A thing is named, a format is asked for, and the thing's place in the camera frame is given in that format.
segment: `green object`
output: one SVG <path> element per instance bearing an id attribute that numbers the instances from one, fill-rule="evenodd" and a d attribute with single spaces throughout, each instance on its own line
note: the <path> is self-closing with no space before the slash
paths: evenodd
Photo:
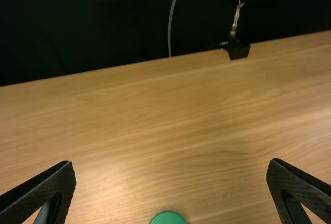
<path id="1" fill-rule="evenodd" d="M 180 214 L 174 211 L 164 211 L 157 214 L 150 224 L 188 224 Z"/>

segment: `black background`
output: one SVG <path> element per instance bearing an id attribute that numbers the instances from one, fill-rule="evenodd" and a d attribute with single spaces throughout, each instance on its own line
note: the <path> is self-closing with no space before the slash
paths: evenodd
<path id="1" fill-rule="evenodd" d="M 0 85 L 168 56 L 172 0 L 0 0 Z M 257 42 L 331 29 L 330 0 L 246 0 L 238 35 Z M 231 0 L 177 0 L 173 55 L 227 39 Z"/>

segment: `black clamp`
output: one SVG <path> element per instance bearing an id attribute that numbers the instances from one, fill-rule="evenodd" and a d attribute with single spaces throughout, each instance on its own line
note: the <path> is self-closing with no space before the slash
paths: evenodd
<path id="1" fill-rule="evenodd" d="M 220 44 L 220 47 L 224 48 L 228 52 L 230 60 L 248 57 L 250 51 L 250 44 L 242 43 L 236 37 L 236 29 L 240 17 L 240 9 L 244 6 L 244 3 L 245 0 L 232 0 L 232 7 L 235 9 L 235 14 L 233 18 L 233 24 L 229 32 L 229 40 Z"/>

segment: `wooden table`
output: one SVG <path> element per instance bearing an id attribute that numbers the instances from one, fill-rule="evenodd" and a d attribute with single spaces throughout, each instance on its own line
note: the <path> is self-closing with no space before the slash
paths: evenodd
<path id="1" fill-rule="evenodd" d="M 331 183 L 331 32 L 0 88 L 0 193 L 61 160 L 66 223 L 280 223 L 281 158 Z"/>

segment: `cable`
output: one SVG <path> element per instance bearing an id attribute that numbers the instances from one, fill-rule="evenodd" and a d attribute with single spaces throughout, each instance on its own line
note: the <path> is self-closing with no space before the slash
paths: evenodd
<path id="1" fill-rule="evenodd" d="M 172 16 L 174 15 L 174 9 L 177 0 L 172 0 L 170 13 L 169 13 L 169 20 L 168 20 L 168 53 L 169 57 L 171 57 L 171 24 L 172 24 Z"/>

